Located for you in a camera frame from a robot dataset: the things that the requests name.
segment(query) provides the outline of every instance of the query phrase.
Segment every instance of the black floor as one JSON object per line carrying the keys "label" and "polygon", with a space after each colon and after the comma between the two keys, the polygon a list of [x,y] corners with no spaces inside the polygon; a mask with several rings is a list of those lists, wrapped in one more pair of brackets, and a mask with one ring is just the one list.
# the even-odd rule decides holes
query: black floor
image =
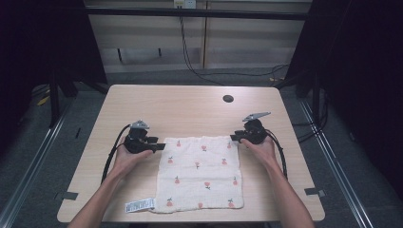
{"label": "black floor", "polygon": [[[267,69],[237,70],[237,73],[270,72]],[[207,85],[220,86],[195,76],[187,70],[108,75],[109,84],[154,85]],[[272,86],[275,82],[266,76],[212,75],[203,76],[225,86]],[[61,96],[62,110],[69,104],[60,132],[45,157],[40,172],[31,186],[12,227],[65,227],[57,220],[61,202],[55,199],[58,192],[67,191],[86,141],[96,121],[105,95],[85,85],[77,85],[75,99]],[[285,87],[280,91],[291,122],[306,123],[295,89]],[[49,102],[38,106],[41,96],[33,97],[32,104],[19,129],[19,135],[8,148],[8,154],[0,161],[0,210],[15,192],[32,159],[48,132],[50,120]],[[361,146],[350,138],[349,129],[338,118],[329,104],[328,122],[324,133],[332,146],[346,176],[361,200],[374,227],[403,227],[403,205],[394,190],[372,166]],[[309,125],[295,126],[296,135],[312,132]],[[326,218],[317,227],[359,227],[355,215],[346,200],[335,176],[323,156],[315,137],[300,144],[312,178],[319,190]],[[128,224],[103,224],[103,227],[128,227]]]}

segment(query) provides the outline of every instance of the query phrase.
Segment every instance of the forearm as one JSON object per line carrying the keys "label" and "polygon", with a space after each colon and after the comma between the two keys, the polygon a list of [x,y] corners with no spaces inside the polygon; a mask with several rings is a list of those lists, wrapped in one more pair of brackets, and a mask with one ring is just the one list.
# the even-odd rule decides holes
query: forearm
{"label": "forearm", "polygon": [[311,215],[276,161],[265,163],[283,227],[314,227]]}
{"label": "forearm", "polygon": [[100,188],[74,217],[68,227],[99,227],[120,179],[119,175],[110,172]]}

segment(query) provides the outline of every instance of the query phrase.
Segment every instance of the wooden table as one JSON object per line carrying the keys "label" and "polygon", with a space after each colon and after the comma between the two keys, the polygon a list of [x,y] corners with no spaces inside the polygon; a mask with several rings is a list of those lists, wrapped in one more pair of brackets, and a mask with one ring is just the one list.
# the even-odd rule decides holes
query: wooden table
{"label": "wooden table", "polygon": [[[234,97],[227,103],[224,95]],[[305,188],[315,187],[303,158],[287,111],[275,88],[180,85],[114,85],[110,88],[83,156],[68,188],[78,193],[76,200],[65,199],[58,219],[69,222],[98,189],[103,169],[121,129],[138,120],[150,129],[147,136],[168,137],[225,136],[242,130],[241,120],[251,113],[270,111],[260,118],[273,131],[287,161],[289,182],[307,206],[314,220],[324,219],[318,195],[307,196]],[[225,222],[278,220],[271,183],[259,161],[243,144],[239,146],[243,178],[242,209],[203,209],[168,215],[125,212],[125,203],[154,198],[161,152],[138,164],[121,181],[109,204],[104,221],[115,222]]]}

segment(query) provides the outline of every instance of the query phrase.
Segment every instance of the electrical outlet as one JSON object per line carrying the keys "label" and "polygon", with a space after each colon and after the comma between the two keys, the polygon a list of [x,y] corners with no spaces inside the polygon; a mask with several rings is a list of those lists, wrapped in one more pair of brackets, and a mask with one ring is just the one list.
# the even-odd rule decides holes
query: electrical outlet
{"label": "electrical outlet", "polygon": [[174,0],[175,9],[184,9],[184,0]]}
{"label": "electrical outlet", "polygon": [[196,0],[184,0],[184,8],[185,9],[195,9]]}

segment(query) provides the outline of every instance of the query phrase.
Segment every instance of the round hole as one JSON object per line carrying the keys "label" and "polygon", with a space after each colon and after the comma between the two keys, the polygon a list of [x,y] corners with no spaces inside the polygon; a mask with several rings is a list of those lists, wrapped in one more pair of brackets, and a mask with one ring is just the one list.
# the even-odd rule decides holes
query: round hole
{"label": "round hole", "polygon": [[223,99],[225,102],[227,102],[227,103],[232,103],[232,102],[234,102],[234,97],[231,96],[231,95],[225,95],[225,96],[222,97],[222,99]]}

